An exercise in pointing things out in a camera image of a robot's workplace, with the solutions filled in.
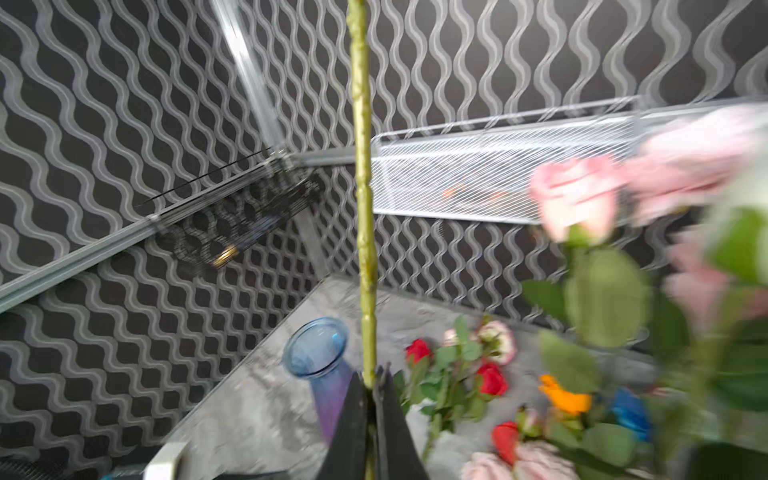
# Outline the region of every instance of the orange flower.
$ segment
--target orange flower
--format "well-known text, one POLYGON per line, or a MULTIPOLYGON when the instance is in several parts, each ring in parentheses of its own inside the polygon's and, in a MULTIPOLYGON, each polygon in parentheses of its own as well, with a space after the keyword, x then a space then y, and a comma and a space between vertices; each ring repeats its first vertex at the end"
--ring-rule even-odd
POLYGON ((556 409, 571 415, 579 415, 589 412, 589 409, 592 407, 591 396, 566 392, 552 375, 542 375, 539 379, 541 380, 541 386, 538 389, 549 397, 549 401, 556 409))

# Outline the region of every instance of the vase rim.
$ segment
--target vase rim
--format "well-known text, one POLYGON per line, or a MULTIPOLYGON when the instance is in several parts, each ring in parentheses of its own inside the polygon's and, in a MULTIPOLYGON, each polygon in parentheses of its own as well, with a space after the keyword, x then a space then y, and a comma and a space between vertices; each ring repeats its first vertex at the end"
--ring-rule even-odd
POLYGON ((286 370, 288 370, 288 373, 295 376, 298 379, 313 379, 319 376, 324 375, 326 372, 329 372, 331 369, 333 369, 336 365, 338 365, 339 361, 344 357, 344 352, 346 351, 346 343, 349 340, 349 329, 339 319, 333 318, 331 316, 321 316, 320 318, 310 320, 309 322, 302 325, 296 332, 291 335, 291 337, 288 339, 288 343, 285 346, 285 349, 283 349, 283 366, 285 366, 286 370), (312 328, 315 328, 317 326, 331 326, 336 329, 336 333, 340 334, 343 339, 342 348, 339 349, 339 352, 336 354, 335 357, 331 361, 328 362, 327 365, 325 365, 323 368, 315 370, 314 372, 308 372, 308 373, 298 373, 292 368, 292 363, 290 362, 290 354, 293 351, 293 346, 296 344, 296 341, 304 334, 309 332, 312 328))

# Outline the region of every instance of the white wire rack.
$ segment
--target white wire rack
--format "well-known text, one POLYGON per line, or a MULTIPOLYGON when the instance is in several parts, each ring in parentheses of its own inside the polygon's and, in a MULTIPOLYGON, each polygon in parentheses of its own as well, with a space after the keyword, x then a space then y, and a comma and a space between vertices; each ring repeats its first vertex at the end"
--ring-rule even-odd
POLYGON ((537 223, 528 184, 538 165, 597 155, 622 161, 668 121, 725 104, 733 102, 646 111, 640 98, 625 97, 380 134, 372 140, 373 211, 537 223), (474 130, 450 133, 466 129, 474 130))

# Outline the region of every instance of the gray marbled surface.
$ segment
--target gray marbled surface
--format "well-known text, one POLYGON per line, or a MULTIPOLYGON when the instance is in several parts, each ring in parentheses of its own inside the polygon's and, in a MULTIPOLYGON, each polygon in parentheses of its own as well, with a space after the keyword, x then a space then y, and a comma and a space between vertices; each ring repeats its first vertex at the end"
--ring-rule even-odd
MULTIPOLYGON (((480 320, 477 312, 386 291, 379 291, 376 312, 379 363, 391 362, 393 372, 403 368, 403 350, 414 339, 439 341, 461 313, 470 326, 480 320)), ((321 316, 346 322, 351 334, 346 360, 353 368, 361 366, 358 285, 345 277, 328 277, 167 437, 168 442, 188 442, 180 480, 211 480, 221 472, 279 470, 288 470, 292 478, 314 478, 326 446, 310 386, 293 378, 280 360, 290 336, 321 316)), ((513 419, 522 403, 545 408, 546 399, 537 389, 542 373, 535 347, 537 330, 521 324, 512 328, 518 355, 504 368, 509 391, 488 405, 482 421, 463 422, 455 434, 443 433, 427 464, 431 478, 456 479, 473 452, 491 451, 491 430, 513 419)), ((635 353, 625 353, 617 369, 631 383, 652 380, 653 366, 635 353)), ((412 409, 407 421, 420 451, 426 441, 426 417, 412 409)))

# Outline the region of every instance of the vase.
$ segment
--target vase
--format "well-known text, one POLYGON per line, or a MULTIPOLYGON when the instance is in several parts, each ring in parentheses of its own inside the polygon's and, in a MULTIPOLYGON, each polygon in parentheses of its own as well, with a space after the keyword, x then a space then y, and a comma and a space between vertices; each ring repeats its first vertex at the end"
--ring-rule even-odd
POLYGON ((344 361, 348 338, 349 330, 340 320, 323 317, 298 329, 283 351, 288 372, 310 382, 320 431, 328 445, 352 379, 352 369, 344 361))

